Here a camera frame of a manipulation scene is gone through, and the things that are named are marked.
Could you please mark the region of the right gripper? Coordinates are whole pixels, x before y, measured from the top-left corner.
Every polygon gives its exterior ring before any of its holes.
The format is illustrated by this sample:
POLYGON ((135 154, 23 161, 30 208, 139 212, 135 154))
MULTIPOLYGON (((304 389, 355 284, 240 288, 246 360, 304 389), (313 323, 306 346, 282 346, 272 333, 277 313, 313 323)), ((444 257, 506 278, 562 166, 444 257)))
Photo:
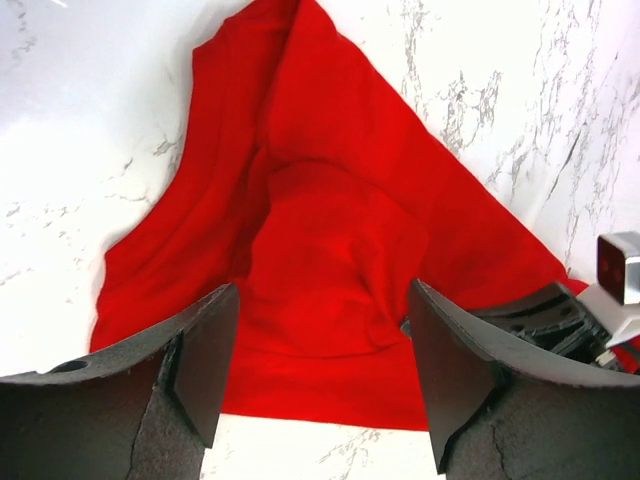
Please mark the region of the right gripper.
POLYGON ((472 314, 534 346, 607 370, 622 368, 611 335, 569 289, 552 282, 517 301, 472 314))

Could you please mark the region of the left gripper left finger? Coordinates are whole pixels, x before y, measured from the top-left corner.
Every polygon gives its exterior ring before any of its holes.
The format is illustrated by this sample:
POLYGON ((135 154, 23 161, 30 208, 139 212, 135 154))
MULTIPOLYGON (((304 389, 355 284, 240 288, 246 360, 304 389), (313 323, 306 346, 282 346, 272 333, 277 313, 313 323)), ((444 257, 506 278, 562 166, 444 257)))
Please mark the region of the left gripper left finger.
POLYGON ((239 294, 179 314, 46 373, 1 380, 5 479, 196 479, 213 444, 239 294))

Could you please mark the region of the red t-shirt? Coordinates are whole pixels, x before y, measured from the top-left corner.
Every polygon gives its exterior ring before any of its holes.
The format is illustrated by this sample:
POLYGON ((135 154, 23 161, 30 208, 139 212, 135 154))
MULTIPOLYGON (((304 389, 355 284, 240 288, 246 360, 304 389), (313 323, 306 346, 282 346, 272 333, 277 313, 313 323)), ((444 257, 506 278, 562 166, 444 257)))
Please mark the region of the red t-shirt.
POLYGON ((467 310, 583 291, 318 3, 250 3, 193 74, 177 174, 106 254, 92 350, 232 282, 225 412, 424 430, 413 279, 467 310))

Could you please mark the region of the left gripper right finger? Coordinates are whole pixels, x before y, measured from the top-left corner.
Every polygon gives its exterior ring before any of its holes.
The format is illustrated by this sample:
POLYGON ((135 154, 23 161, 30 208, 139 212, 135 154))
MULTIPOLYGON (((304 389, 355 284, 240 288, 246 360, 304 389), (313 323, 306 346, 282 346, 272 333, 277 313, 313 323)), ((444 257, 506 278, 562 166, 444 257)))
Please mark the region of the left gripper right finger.
POLYGON ((543 350, 472 312, 411 284, 410 334, 437 471, 637 478, 638 377, 543 350))

